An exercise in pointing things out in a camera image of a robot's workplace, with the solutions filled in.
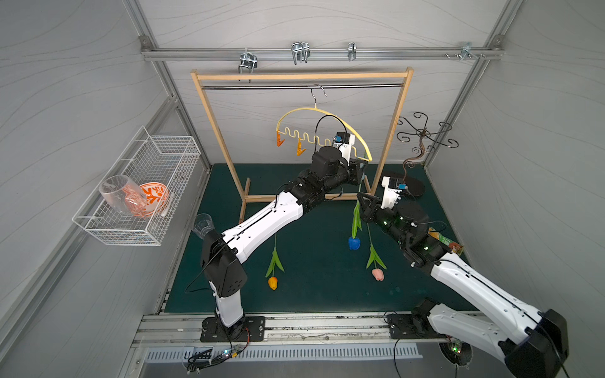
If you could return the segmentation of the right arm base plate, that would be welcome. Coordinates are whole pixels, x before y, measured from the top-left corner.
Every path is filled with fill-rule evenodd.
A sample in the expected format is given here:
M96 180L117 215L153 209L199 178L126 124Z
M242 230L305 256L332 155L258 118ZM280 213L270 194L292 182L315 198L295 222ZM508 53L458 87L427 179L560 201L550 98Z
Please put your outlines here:
M393 340L449 340L446 335L436 332L425 318L414 313L386 311L383 321Z

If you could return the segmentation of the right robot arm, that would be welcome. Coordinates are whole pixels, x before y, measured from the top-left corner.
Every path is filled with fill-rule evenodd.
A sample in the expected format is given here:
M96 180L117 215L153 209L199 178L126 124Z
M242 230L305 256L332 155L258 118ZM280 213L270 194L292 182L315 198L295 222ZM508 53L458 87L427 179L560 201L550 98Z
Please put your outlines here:
M359 193L360 217L398 244L411 266L466 299L482 317L426 300L416 309L420 330L447 335L491 354L515 377L555 377L569 356L567 321L498 287L446 243L431 236L433 223L416 202Z

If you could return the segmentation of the pink artificial tulip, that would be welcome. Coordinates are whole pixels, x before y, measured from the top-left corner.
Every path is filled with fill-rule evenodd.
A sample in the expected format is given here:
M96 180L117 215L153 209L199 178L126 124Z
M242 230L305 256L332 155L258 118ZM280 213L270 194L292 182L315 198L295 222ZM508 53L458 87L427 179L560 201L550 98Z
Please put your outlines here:
M370 255L368 258L368 261L366 263L366 268L369 269L371 268L371 273L373 278L378 281L378 282L382 282L384 281L384 271L386 271L387 266L386 264L384 264L384 262L382 261L380 255L378 254L375 245L373 243L373 236L372 236L372 232L371 232L371 228L370 225L367 224L367 232L368 232L368 237L369 237L369 242L370 242Z

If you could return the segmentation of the blue artificial tulip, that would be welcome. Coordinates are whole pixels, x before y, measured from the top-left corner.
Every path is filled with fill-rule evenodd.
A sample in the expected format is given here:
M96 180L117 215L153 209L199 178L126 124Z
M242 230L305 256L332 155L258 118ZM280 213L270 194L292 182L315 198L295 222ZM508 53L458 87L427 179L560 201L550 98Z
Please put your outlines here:
M353 209L351 236L348 238L350 250L358 250L361 247L361 240L358 237L360 231L362 231L361 206L359 200L357 200Z

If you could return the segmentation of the orange artificial tulip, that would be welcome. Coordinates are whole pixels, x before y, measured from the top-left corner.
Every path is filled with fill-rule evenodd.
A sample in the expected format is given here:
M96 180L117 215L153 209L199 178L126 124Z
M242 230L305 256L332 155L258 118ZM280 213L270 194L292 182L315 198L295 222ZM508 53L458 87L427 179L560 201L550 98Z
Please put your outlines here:
M280 260L280 256L277 250L277 236L274 237L274 249L271 254L271 260L269 263L269 267L266 271L266 279L269 285L269 288L272 291L276 291L278 288L278 278L276 277L276 271L279 270L281 272L285 272L285 268Z

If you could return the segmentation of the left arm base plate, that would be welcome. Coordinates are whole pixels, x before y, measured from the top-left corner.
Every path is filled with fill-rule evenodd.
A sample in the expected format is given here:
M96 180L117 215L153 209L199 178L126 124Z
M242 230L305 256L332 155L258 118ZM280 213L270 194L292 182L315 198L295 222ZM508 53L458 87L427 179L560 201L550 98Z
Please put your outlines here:
M266 318L245 316L236 324L224 326L220 318L206 318L202 323L200 341L202 343L261 342L265 338Z

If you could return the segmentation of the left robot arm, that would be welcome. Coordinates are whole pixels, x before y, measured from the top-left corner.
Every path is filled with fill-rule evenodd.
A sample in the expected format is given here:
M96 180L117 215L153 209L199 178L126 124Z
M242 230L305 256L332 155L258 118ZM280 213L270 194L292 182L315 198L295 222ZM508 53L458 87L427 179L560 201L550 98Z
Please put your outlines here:
M327 201L326 195L344 184L362 182L362 160L353 158L352 143L323 146L314 152L310 168L280 187L274 200L243 223L223 232L203 229L202 274L216 299L220 323L232 328L244 319L241 288L247 282L243 264L265 241Z

